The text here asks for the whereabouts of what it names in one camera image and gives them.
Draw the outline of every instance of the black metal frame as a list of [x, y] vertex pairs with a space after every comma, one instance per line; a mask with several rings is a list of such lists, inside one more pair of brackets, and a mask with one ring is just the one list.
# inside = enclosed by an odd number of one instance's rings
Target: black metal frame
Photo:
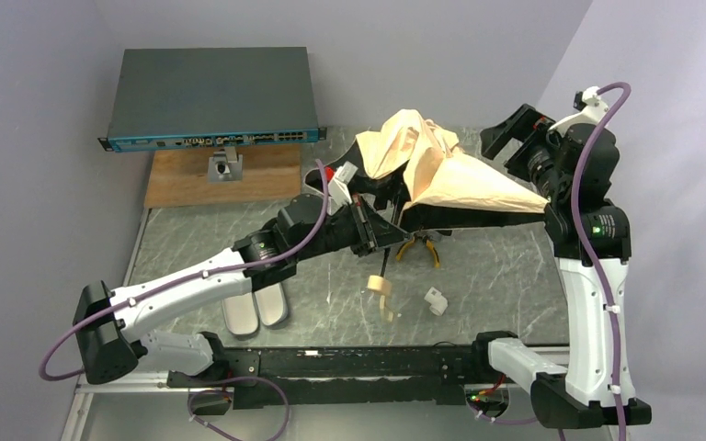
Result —
[[[481, 355], [475, 345], [230, 347], [223, 358], [230, 363], [233, 377], [270, 379], [292, 404], [434, 401], [464, 405], [464, 385], [491, 384], [501, 376], [481, 366]], [[175, 372], [169, 373], [166, 383], [182, 389], [214, 384]], [[237, 384], [235, 396], [237, 409], [282, 403], [263, 383]]]

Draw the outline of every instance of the red object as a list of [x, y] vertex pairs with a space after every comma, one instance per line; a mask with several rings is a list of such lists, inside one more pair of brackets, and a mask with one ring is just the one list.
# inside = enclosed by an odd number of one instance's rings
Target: red object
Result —
[[502, 386], [502, 383], [505, 382], [505, 374], [502, 374], [501, 377], [499, 377], [499, 381], [496, 382], [493, 388], [487, 389], [487, 390], [481, 390], [479, 395], [490, 395], [494, 393], [495, 390], [499, 389], [499, 386]]
[[541, 122], [545, 122], [545, 117], [541, 117], [540, 119], [538, 119], [537, 122], [535, 122], [534, 125], [531, 127], [536, 130], [537, 126], [540, 125]]

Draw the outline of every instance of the pliers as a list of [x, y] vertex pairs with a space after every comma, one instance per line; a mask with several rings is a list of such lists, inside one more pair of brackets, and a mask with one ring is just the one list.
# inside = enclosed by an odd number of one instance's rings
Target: pliers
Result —
[[404, 252], [406, 252], [408, 248], [413, 246], [416, 241], [421, 241], [424, 243], [428, 251], [431, 253], [432, 257], [434, 257], [434, 267], [439, 268], [439, 254], [437, 254], [437, 249], [434, 247], [434, 244], [431, 240], [431, 236], [428, 232], [414, 233], [413, 237], [410, 238], [409, 241], [403, 243], [402, 246], [399, 247], [399, 251], [396, 252], [396, 261], [400, 262], [402, 260], [402, 256], [404, 255]]

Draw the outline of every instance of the red wire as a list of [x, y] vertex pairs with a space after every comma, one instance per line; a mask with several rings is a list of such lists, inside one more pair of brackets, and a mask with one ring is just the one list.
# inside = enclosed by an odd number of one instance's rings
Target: red wire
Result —
[[494, 386], [491, 389], [486, 389], [486, 390], [481, 390], [478, 395], [489, 395], [494, 393], [495, 390], [499, 389], [499, 386], [502, 386], [502, 383], [505, 382], [505, 374], [502, 374], [501, 377], [499, 377], [499, 380], [494, 384]]

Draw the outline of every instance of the blue front panel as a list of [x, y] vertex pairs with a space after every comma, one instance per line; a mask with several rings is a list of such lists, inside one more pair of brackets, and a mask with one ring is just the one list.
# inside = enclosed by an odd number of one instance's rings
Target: blue front panel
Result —
[[318, 142], [321, 130], [295, 130], [260, 133], [214, 133], [193, 136], [122, 137], [110, 138], [114, 152], [146, 152], [156, 150], [194, 149], [239, 145], [286, 144], [296, 142]]

